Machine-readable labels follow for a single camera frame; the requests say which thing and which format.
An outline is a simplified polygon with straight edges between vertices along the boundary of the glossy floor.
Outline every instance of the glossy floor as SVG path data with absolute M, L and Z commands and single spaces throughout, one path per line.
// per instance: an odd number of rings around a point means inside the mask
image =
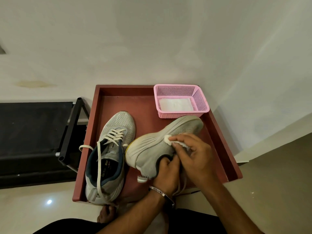
M 244 178 L 226 184 L 265 233 L 312 233 L 312 134 L 241 166 Z M 62 218 L 96 221 L 100 207 L 72 202 L 74 182 L 0 190 L 0 232 L 28 234 Z M 199 192 L 179 208 L 213 214 Z

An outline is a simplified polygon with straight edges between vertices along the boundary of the black pants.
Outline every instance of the black pants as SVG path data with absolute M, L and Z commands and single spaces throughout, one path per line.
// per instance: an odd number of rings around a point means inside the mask
M 168 233 L 226 233 L 220 219 L 209 214 L 188 209 L 171 210 L 168 213 Z M 46 233 L 97 233 L 107 224 L 91 222 L 77 218 L 67 218 L 55 221 L 36 231 L 34 234 Z

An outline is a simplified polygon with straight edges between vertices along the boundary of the black metal frame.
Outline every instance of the black metal frame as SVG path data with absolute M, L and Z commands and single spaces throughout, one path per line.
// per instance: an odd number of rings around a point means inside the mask
M 87 108 L 85 107 L 84 101 L 82 100 L 82 98 L 77 98 L 77 101 L 74 104 L 74 108 L 72 111 L 72 115 L 69 121 L 67 131 L 64 137 L 64 141 L 60 150 L 60 155 L 58 157 L 58 160 L 60 161 L 61 164 L 63 164 L 64 166 L 68 166 L 70 169 L 72 169 L 75 172 L 78 172 L 78 171 L 71 165 L 71 160 L 69 157 L 69 143 L 71 140 L 73 130 L 77 126 L 77 122 L 79 119 L 81 109 L 84 110 L 85 114 L 87 115 L 87 118 L 89 119 L 90 115 L 87 111 Z

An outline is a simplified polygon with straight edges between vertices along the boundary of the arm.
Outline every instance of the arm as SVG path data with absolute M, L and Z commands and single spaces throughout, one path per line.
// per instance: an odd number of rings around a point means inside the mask
M 191 148 L 189 157 L 181 145 L 173 143 L 187 175 L 201 189 L 227 233 L 262 233 L 219 181 L 211 147 L 193 134 L 179 134 L 169 140 L 184 142 Z
M 179 181 L 180 160 L 175 156 L 170 162 L 164 157 L 159 163 L 158 176 L 153 186 L 172 196 Z M 165 198 L 151 190 L 147 196 L 136 203 L 128 212 L 108 224 L 98 234 L 104 233 L 143 233 L 154 218 L 160 213 Z

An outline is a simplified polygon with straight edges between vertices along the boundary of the red tray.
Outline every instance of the red tray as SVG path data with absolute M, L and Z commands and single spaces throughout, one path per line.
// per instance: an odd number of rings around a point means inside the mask
M 106 122 L 119 111 L 127 111 L 134 118 L 136 138 L 147 133 L 158 132 L 171 123 L 174 119 L 158 117 L 153 87 L 153 85 L 97 85 L 84 144 L 94 148 Z M 204 122 L 204 128 L 199 137 L 213 149 L 220 181 L 225 183 L 242 178 L 242 173 L 213 113 L 209 111 L 203 114 L 201 119 Z M 82 149 L 73 201 L 87 201 L 84 193 L 84 173 L 90 153 L 90 149 Z M 147 193 L 149 183 L 138 183 L 137 176 L 140 175 L 140 172 L 137 169 L 129 168 L 126 164 L 125 172 L 126 179 L 119 198 L 128 202 L 141 199 Z M 187 187 L 194 187 L 194 185 L 188 182 Z

